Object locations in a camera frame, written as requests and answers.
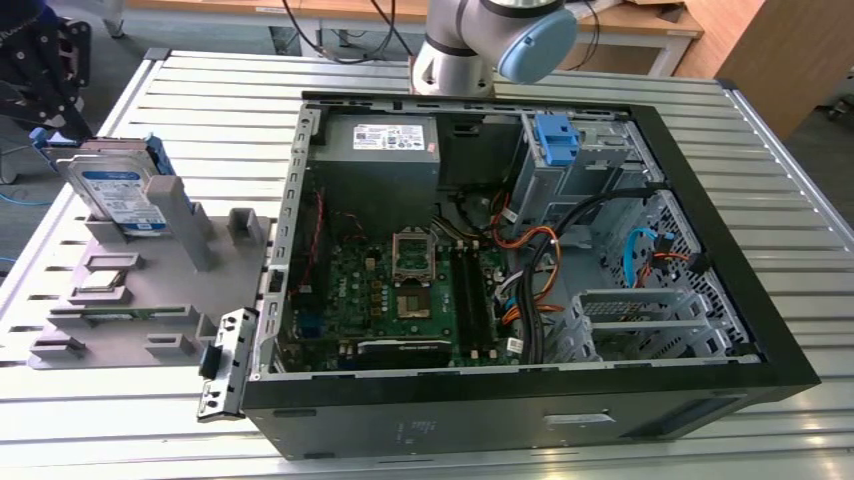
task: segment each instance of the metal table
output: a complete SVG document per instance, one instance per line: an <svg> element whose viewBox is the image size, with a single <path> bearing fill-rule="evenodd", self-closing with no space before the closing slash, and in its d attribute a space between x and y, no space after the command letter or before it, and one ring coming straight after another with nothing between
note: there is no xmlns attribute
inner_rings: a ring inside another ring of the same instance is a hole
<svg viewBox="0 0 854 480"><path fill-rule="evenodd" d="M208 214L246 206L275 216L304 89L404 92L407 67L172 52L143 62L100 134L155 132ZM658 107L822 385L670 443L290 463L248 421L196 423L195 368L23 366L90 238L65 188L0 290L0 477L854 476L854 235L741 94L711 81L578 73L535 86L496 80L496 90Z"/></svg>

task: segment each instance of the gray 3d-printed holder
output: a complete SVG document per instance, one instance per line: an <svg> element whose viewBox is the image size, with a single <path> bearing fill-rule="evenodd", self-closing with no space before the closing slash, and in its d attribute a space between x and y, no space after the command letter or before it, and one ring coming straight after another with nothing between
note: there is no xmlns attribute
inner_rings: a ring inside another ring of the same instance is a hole
<svg viewBox="0 0 854 480"><path fill-rule="evenodd" d="M87 222L96 240L31 347L32 368L196 364L222 315L255 304L270 219L251 209L208 218L202 205L187 203L180 178L154 178L150 200L172 234L118 238L115 224ZM119 272L120 285L80 292L104 271Z"/></svg>

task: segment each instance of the green circuit board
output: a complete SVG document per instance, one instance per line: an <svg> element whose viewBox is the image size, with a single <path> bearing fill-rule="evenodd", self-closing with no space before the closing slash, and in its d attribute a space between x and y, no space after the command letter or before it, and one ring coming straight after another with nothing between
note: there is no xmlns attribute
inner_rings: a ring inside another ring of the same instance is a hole
<svg viewBox="0 0 854 480"><path fill-rule="evenodd" d="M419 255L418 246L412 248L400 254L407 268L423 268L426 265L419 263L423 253ZM450 341L452 365L456 366L509 363L500 356L471 358L470 352L459 351L450 249L450 246L436 247L435 276L430 286L400 284L392 280L391 242L351 243L336 249L323 315L308 321L306 318L298 320L298 324L308 325L311 329L311 335L303 335L302 340L303 365L311 371L340 370L344 367L339 365L342 352L360 341L380 339ZM491 272L502 268L502 253L482 250L479 259L486 291L491 295L494 285L490 277Z"/></svg>

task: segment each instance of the wooden desk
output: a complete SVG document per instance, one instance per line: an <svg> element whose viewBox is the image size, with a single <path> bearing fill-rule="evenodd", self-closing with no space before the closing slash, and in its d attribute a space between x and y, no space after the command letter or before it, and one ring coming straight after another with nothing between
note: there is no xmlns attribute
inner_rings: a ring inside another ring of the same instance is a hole
<svg viewBox="0 0 854 480"><path fill-rule="evenodd" d="M107 0L124 1L124 19L202 21L264 26L291 26L280 0ZM379 0L384 11L391 1ZM430 0L398 0L396 27L400 32L424 33ZM315 35L322 29L384 31L387 26L368 0L290 0L300 27ZM685 13L679 23L657 17L658 9L621 4L599 13L601 45L661 49L650 75L669 76L685 50L703 29ZM581 21L578 43L591 41L594 19ZM303 54L314 55L303 42Z"/></svg>

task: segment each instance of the floor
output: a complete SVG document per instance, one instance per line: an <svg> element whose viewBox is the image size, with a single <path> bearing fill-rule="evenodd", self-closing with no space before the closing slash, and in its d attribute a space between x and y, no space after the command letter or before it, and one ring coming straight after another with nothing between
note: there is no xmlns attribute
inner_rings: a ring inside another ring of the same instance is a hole
<svg viewBox="0 0 854 480"><path fill-rule="evenodd" d="M259 28L251 26L211 26L210 24L180 23L175 25L155 22L130 22L127 37L110 38L98 18L86 12L67 9L60 12L88 21L94 28L92 83L86 91L84 115L98 130L124 85L139 65L143 54L151 47L170 47L180 50L200 50L256 54L298 54L299 42L292 40L290 28ZM356 47L338 48L338 38L327 34L324 45L335 49L340 56L359 56L382 42L382 33L368 33L354 38ZM411 46L420 46L420 39L404 35ZM390 60L404 59L404 51L398 42L391 42L386 52ZM4 118L0 118L0 150L8 151L27 144L27 133ZM854 175L854 120L829 122L821 112L803 122L789 141L791 153L849 222L854 221L854 189L850 178ZM1 165L19 172L13 185L0 185L0 193L20 201L51 201L63 181L48 169L39 156L29 149L4 156ZM0 201L0 257L13 259L20 254L35 231L47 206L19 206ZM0 283L11 263L0 260Z"/></svg>

